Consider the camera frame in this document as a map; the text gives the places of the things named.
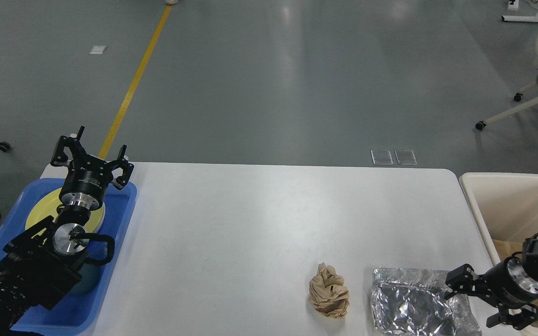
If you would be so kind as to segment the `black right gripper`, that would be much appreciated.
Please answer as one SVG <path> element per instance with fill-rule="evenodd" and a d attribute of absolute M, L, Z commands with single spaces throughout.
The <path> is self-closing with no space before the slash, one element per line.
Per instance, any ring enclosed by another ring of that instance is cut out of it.
<path fill-rule="evenodd" d="M 476 296 L 487 304 L 499 308 L 501 324 L 522 330 L 538 321 L 538 281 L 523 268 L 518 257 L 507 257 L 487 272 L 478 275 L 469 264 L 463 264 L 446 275 L 444 300 L 465 294 Z M 519 313 L 510 311 L 519 309 Z"/>

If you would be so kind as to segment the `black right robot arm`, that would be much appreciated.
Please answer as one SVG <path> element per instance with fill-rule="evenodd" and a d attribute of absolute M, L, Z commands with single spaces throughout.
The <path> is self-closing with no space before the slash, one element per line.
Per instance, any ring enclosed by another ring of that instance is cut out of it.
<path fill-rule="evenodd" d="M 463 264 L 446 275 L 444 300 L 458 294 L 476 296 L 496 308 L 487 318 L 488 328 L 500 324 L 522 330 L 538 320 L 538 232 L 525 239 L 522 249 L 484 274 Z"/>

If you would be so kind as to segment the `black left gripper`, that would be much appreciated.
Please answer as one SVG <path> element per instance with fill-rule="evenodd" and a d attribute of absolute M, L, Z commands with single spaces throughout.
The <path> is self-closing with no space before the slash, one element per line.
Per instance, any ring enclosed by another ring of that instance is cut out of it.
<path fill-rule="evenodd" d="M 109 183 L 117 190 L 128 185 L 134 165 L 126 159 L 125 144 L 120 147 L 114 160 L 88 161 L 87 151 L 80 142 L 84 130 L 85 127 L 81 126 L 75 136 L 60 136 L 50 165 L 68 168 L 58 196 L 62 204 L 77 205 L 95 211 L 102 207 Z M 113 172 L 118 169 L 121 174 L 114 178 Z"/>

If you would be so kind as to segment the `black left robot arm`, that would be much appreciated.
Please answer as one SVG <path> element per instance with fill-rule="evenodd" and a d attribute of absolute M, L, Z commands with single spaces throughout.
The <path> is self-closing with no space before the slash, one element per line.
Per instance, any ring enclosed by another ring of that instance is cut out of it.
<path fill-rule="evenodd" d="M 60 136 L 50 159 L 67 175 L 58 194 L 61 211 L 46 216 L 11 239 L 0 260 L 0 336 L 31 308 L 52 310 L 81 281 L 85 265 L 105 266 L 115 257 L 113 236 L 85 229 L 92 213 L 103 206 L 109 186 L 128 186 L 135 168 L 122 145 L 115 159 L 89 154 L 81 144 L 84 127 L 75 136 Z"/>

